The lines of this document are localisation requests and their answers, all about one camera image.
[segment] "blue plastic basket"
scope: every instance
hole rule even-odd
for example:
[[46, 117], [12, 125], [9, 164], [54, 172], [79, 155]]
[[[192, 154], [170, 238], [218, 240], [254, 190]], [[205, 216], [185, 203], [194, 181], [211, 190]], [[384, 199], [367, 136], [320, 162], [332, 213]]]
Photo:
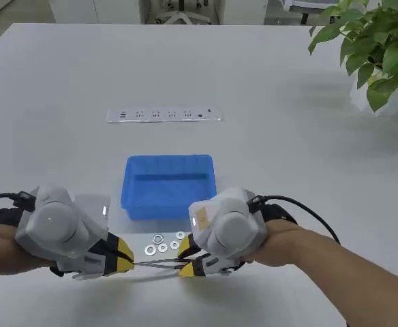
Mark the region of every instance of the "blue plastic basket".
[[209, 155], [139, 155], [126, 163], [121, 205], [132, 220], [189, 219], [190, 204], [215, 195]]

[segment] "black cable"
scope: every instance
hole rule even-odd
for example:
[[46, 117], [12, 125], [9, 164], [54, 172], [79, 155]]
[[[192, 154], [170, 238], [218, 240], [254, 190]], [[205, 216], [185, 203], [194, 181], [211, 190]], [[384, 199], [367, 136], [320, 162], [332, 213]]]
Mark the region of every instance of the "black cable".
[[336, 235], [336, 233], [334, 232], [332, 227], [327, 222], [325, 222], [325, 220], [323, 220], [323, 218], [321, 218], [321, 216], [319, 216], [317, 213], [315, 213], [314, 211], [312, 211], [310, 208], [308, 208], [304, 204], [300, 203], [299, 201], [296, 201], [292, 198], [287, 198], [286, 196], [262, 196], [261, 200], [262, 200], [262, 202], [267, 202], [269, 200], [281, 200], [281, 201], [286, 201], [286, 202], [292, 203], [295, 206], [298, 206], [299, 208], [307, 211], [311, 216], [316, 218], [328, 230], [328, 232], [334, 238], [335, 242], [337, 242], [338, 244], [341, 244], [340, 240], [338, 239], [338, 236]]
[[13, 201], [17, 201], [20, 199], [20, 196], [16, 193], [0, 193], [0, 199], [7, 198]]

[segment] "white flower pot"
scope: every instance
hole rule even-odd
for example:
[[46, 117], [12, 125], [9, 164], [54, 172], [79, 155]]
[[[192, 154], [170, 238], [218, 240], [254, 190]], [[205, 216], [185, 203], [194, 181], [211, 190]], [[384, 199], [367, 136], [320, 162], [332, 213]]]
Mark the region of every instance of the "white flower pot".
[[368, 84], [365, 83], [359, 90], [357, 90], [357, 82], [358, 78], [355, 80], [352, 90], [350, 91], [350, 101], [359, 110], [376, 116], [393, 116], [398, 113], [398, 89], [393, 92], [385, 106], [376, 112], [373, 112], [369, 105], [369, 101], [367, 100]]

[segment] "chair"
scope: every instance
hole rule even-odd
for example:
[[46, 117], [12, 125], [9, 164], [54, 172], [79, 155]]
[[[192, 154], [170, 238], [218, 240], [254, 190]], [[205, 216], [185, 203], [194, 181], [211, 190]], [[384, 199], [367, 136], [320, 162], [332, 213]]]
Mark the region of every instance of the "chair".
[[300, 12], [302, 14], [301, 24], [306, 25], [310, 14], [319, 14], [327, 7], [336, 5], [339, 0], [281, 0], [285, 12]]
[[[209, 0], [203, 0], [203, 1], [204, 1], [204, 6], [209, 5]], [[173, 9], [174, 6], [173, 6], [172, 0], [167, 1], [167, 6], [170, 9]], [[202, 7], [200, 0], [196, 0], [196, 7], [197, 8]], [[155, 19], [155, 23], [163, 24], [163, 18], [168, 18], [168, 20], [164, 23], [165, 25], [174, 24], [178, 20], [184, 21], [185, 24], [187, 24], [187, 25], [193, 25], [193, 22], [190, 18], [193, 18], [195, 20], [199, 20], [202, 22], [206, 22], [208, 25], [211, 25], [211, 19], [209, 17], [197, 14], [195, 12], [186, 12], [185, 11], [185, 0], [179, 0], [179, 10], [158, 14]]]

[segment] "human hand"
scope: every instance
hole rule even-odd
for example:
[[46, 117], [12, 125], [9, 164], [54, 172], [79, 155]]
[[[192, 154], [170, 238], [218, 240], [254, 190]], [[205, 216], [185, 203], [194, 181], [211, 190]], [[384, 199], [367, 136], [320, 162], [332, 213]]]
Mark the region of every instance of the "human hand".
[[52, 265], [48, 260], [27, 253], [14, 240], [15, 235], [16, 228], [0, 225], [0, 275], [15, 275]]
[[261, 248], [243, 259], [257, 261], [272, 267], [294, 263], [294, 245], [299, 237], [308, 232], [302, 227], [283, 219], [266, 223], [269, 235]]

